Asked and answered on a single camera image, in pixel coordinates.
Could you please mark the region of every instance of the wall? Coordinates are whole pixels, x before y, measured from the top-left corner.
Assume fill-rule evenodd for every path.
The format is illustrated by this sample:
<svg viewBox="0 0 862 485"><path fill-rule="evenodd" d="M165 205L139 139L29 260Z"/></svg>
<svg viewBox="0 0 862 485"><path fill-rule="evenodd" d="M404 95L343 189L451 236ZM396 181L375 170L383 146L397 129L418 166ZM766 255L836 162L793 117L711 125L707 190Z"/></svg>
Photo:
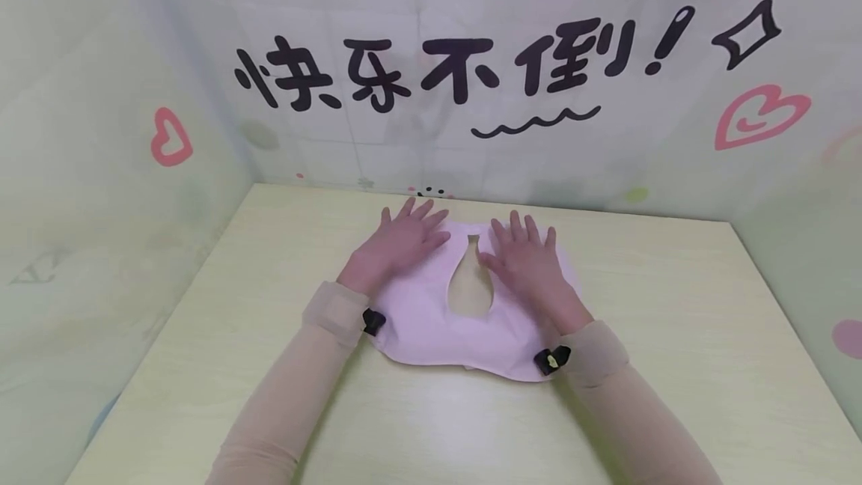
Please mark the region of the wall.
<svg viewBox="0 0 862 485"><path fill-rule="evenodd" d="M862 433L862 127L813 155L733 226Z"/></svg>
<svg viewBox="0 0 862 485"><path fill-rule="evenodd" d="M63 483L251 184L139 16L0 0L5 484Z"/></svg>
<svg viewBox="0 0 862 485"><path fill-rule="evenodd" d="M158 0L271 183L735 221L858 422L857 1Z"/></svg>

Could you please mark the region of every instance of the exclamation mark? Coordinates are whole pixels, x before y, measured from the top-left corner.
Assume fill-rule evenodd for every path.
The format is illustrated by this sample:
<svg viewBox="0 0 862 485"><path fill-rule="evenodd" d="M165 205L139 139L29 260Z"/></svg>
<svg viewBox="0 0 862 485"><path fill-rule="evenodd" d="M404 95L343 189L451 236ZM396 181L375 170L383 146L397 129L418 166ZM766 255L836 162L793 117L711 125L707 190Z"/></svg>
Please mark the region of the exclamation mark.
<svg viewBox="0 0 862 485"><path fill-rule="evenodd" d="M667 58L676 42L679 42L688 24L691 23L693 16L695 16L695 8L692 5L687 5L687 7L683 7L679 12L676 12L675 18L670 22L670 26L667 27L667 31L664 33L664 37L658 42L658 48L655 50L657 60L652 61L652 63L646 66L646 74L648 76L654 76L661 70L659 60Z"/></svg>

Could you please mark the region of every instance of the small green dot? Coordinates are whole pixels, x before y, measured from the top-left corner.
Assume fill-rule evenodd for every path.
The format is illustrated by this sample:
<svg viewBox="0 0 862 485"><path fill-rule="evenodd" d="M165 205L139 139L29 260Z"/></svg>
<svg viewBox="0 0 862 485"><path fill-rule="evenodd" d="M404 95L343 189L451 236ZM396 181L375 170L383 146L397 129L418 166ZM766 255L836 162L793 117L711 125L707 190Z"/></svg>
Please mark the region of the small green dot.
<svg viewBox="0 0 862 485"><path fill-rule="evenodd" d="M626 194L626 201L630 204L637 204L639 202L646 201L649 196L649 190L646 188L634 188L630 189Z"/></svg>
<svg viewBox="0 0 862 485"><path fill-rule="evenodd" d="M245 121L239 125L245 140L261 150L277 150L278 134L259 121Z"/></svg>

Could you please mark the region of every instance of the light yellow table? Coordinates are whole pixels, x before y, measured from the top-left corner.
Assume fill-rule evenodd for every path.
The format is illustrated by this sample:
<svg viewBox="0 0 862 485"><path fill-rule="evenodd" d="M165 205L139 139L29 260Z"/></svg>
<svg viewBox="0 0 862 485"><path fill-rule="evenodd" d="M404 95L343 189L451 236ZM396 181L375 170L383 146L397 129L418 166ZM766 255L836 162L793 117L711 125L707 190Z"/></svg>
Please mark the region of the light yellow table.
<svg viewBox="0 0 862 485"><path fill-rule="evenodd" d="M374 229L381 206L402 202L255 186L68 484L203 483L319 282L333 278ZM438 203L458 221L503 218L510 208ZM726 484L862 483L860 441L728 224L529 211L556 226L585 303L627 344ZM475 273L461 274L455 287L470 287ZM363 343L299 477L304 484L622 483L594 436L556 383L403 366Z"/></svg>

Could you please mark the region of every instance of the beige sleeve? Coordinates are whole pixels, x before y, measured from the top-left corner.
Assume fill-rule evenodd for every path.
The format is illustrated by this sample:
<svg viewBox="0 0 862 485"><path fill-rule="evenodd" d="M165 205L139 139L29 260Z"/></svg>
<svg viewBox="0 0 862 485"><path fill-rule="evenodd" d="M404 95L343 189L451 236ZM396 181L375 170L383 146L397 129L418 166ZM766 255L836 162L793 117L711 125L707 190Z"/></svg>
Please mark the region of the beige sleeve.
<svg viewBox="0 0 862 485"><path fill-rule="evenodd" d="M611 328L596 321L562 338L563 370L635 485L719 485L721 479L679 419L629 364Z"/></svg>
<svg viewBox="0 0 862 485"><path fill-rule="evenodd" d="M208 485L285 485L347 358L368 298L324 282L302 327L251 394L221 445Z"/></svg>

